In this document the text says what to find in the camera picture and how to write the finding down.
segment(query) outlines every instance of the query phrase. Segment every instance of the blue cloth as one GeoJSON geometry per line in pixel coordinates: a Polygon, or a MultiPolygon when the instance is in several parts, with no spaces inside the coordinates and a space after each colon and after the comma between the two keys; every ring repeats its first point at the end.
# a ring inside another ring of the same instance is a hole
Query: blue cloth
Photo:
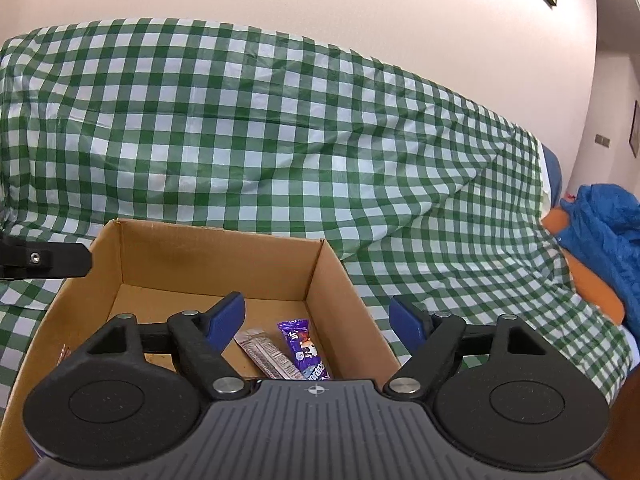
{"type": "Polygon", "coordinates": [[[615,291],[625,325],[640,340],[640,203],[620,186],[594,184],[560,205],[571,225],[556,239],[615,291]]]}
{"type": "Polygon", "coordinates": [[[546,174],[549,176],[549,184],[551,185],[551,207],[556,207],[560,202],[560,193],[562,191],[560,161],[556,154],[544,144],[542,145],[542,152],[545,154],[546,174]]]}

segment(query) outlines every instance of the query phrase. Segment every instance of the orange fabric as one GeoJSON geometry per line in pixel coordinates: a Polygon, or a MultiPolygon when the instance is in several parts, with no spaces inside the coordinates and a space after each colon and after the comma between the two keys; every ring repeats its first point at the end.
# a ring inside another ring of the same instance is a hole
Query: orange fabric
{"type": "Polygon", "coordinates": [[[567,212],[561,207],[555,207],[542,219],[542,227],[553,235],[569,227],[570,220],[567,212]]]}
{"type": "Polygon", "coordinates": [[[562,253],[569,264],[569,271],[578,294],[589,303],[595,303],[613,323],[622,324],[622,320],[625,319],[625,307],[613,289],[569,251],[562,249],[562,253]]]}
{"type": "MultiPolygon", "coordinates": [[[[553,235],[569,227],[569,224],[569,215],[560,207],[553,208],[542,219],[543,227],[553,235]]],[[[622,320],[625,318],[625,307],[613,289],[569,251],[562,249],[562,254],[569,265],[569,272],[574,279],[575,290],[578,294],[585,301],[596,304],[613,323],[622,324],[622,320]]]]}

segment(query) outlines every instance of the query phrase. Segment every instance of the metal screw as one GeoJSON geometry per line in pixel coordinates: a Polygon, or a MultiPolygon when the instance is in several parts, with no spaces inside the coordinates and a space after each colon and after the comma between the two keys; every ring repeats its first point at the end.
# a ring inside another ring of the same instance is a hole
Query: metal screw
{"type": "Polygon", "coordinates": [[[411,377],[396,377],[389,383],[389,389],[396,394],[414,394],[420,388],[420,383],[411,377]]]}
{"type": "Polygon", "coordinates": [[[238,377],[220,377],[213,381],[213,389],[219,394],[236,394],[244,388],[244,381],[238,377]]]}

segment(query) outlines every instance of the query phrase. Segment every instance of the gingham fabric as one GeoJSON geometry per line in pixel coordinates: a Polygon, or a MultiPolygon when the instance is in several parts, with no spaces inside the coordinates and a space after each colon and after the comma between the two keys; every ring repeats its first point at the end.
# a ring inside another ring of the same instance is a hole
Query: gingham fabric
{"type": "MultiPolygon", "coordinates": [[[[401,362],[393,294],[518,314],[609,400],[629,370],[539,226],[536,139],[398,67],[235,25],[85,23],[6,42],[0,106],[9,234],[89,242],[133,217],[323,237],[401,362]]],[[[0,285],[0,406],[60,284],[0,285]]]]}

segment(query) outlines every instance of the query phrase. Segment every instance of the candy bar wrapper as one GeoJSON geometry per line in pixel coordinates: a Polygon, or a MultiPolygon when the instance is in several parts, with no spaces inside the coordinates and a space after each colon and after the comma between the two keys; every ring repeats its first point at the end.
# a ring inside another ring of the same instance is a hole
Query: candy bar wrapper
{"type": "Polygon", "coordinates": [[[305,379],[300,370],[278,350],[263,330],[259,328],[241,330],[234,339],[267,377],[298,381],[305,379]]]}
{"type": "Polygon", "coordinates": [[[287,345],[293,355],[293,364],[302,372],[308,381],[326,381],[329,373],[322,364],[318,349],[309,337],[309,322],[307,319],[293,319],[278,323],[287,345]]]}

